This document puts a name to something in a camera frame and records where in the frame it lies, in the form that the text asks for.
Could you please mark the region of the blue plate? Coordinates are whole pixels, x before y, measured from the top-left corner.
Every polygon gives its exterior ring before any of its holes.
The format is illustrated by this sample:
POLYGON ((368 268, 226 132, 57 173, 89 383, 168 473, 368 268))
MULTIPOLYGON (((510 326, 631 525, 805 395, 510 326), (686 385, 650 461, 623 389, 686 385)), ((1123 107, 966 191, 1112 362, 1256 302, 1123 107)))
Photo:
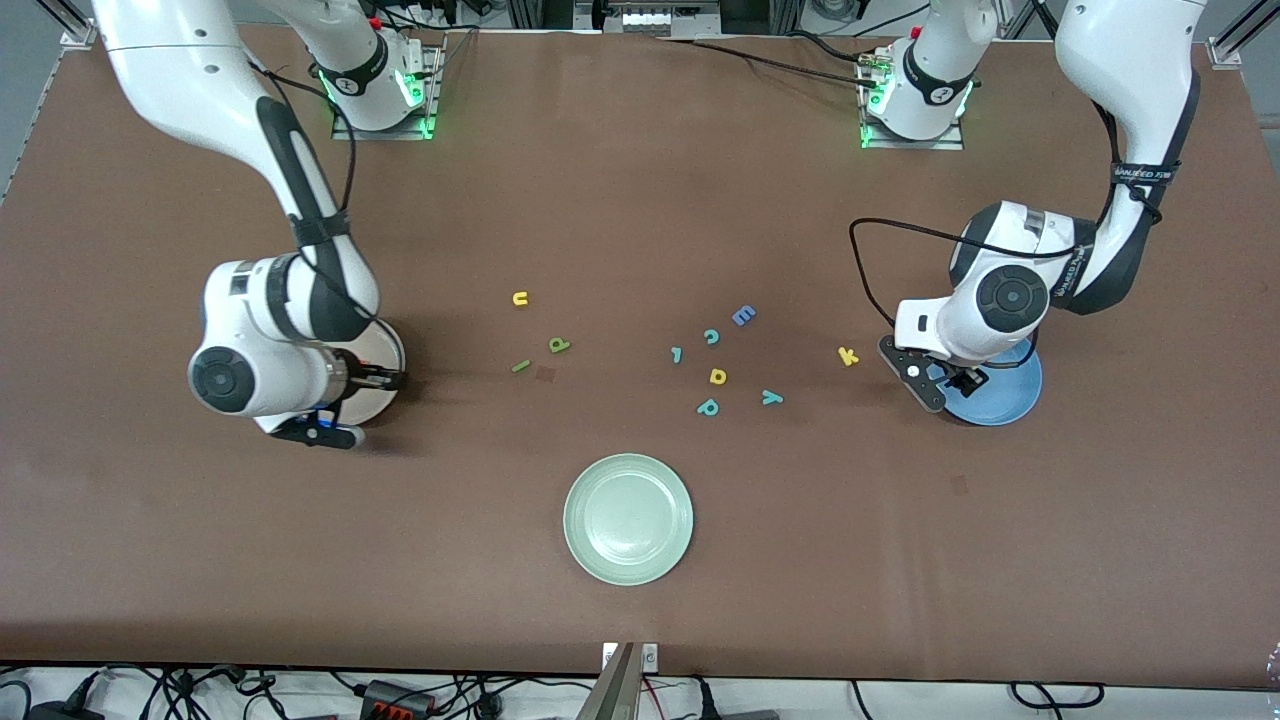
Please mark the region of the blue plate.
POLYGON ((1024 418, 1039 401, 1043 368, 1036 351, 1037 334, 988 361, 982 370, 988 380, 970 396, 952 387, 945 370, 928 369, 943 396, 943 410, 960 421, 978 427, 1004 427, 1024 418))

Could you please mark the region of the brown plate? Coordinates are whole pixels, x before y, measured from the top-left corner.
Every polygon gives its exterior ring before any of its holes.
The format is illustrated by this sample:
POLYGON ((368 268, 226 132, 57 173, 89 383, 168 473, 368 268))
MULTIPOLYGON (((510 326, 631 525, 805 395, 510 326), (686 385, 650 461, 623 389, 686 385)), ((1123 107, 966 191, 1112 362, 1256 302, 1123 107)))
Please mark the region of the brown plate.
MULTIPOLYGON (((334 343, 334 348, 352 352, 362 364, 404 370, 404 347, 394 329, 371 324, 357 340, 334 343)), ((342 425, 362 427, 384 413, 396 400, 397 391, 358 389, 342 402, 335 419, 342 425)))

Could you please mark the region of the green plate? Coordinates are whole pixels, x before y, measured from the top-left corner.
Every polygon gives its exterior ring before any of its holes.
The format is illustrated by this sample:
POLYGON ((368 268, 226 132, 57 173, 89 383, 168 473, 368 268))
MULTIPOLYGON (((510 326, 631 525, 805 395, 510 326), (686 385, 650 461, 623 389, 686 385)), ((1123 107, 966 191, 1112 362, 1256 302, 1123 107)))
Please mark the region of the green plate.
POLYGON ((682 561, 695 511, 669 465, 645 454, 614 454, 575 479, 562 527, 584 571, 605 584, 636 587, 659 580, 682 561))

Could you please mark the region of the black orange power strip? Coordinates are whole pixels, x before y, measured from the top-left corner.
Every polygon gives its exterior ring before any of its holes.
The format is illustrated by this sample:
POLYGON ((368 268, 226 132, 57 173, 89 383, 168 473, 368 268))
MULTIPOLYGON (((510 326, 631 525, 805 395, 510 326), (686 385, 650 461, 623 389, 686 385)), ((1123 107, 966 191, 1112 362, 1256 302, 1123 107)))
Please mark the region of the black orange power strip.
POLYGON ((357 684, 355 693, 362 701, 358 720, 429 720, 436 710, 436 700, 428 691, 389 682, 357 684))

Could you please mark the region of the grey electronics box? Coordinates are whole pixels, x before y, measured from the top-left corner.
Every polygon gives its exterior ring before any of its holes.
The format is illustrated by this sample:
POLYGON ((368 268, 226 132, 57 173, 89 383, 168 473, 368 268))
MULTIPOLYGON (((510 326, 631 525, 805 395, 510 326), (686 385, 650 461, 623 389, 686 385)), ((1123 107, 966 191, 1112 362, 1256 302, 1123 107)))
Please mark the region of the grey electronics box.
POLYGON ((698 38, 722 31, 719 0, 573 0, 573 31, 698 38))

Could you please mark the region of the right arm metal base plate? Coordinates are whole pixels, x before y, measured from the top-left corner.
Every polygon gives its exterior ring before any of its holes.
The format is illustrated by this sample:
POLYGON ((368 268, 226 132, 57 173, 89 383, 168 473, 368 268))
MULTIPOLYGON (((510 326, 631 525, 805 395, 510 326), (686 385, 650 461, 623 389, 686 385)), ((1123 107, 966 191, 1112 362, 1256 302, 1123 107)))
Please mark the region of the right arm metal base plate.
POLYGON ((352 70, 320 69, 330 99, 344 115, 335 132, 357 138, 430 140, 442 95, 445 49, 419 38, 378 29, 370 61, 352 70))

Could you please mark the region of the aluminium frame post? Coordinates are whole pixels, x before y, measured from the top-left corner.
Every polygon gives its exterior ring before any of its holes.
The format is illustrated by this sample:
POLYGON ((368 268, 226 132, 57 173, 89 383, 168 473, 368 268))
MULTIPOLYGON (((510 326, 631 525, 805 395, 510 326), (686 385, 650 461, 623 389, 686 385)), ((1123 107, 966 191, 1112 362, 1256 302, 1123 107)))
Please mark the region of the aluminium frame post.
POLYGON ((1211 67, 1215 70, 1238 69, 1242 50, 1276 19, 1280 19, 1280 0, 1249 0, 1235 18, 1204 44, 1211 67))
POLYGON ((95 19, 82 12, 76 0, 33 0, 60 28, 64 49, 87 50, 97 37, 95 19))

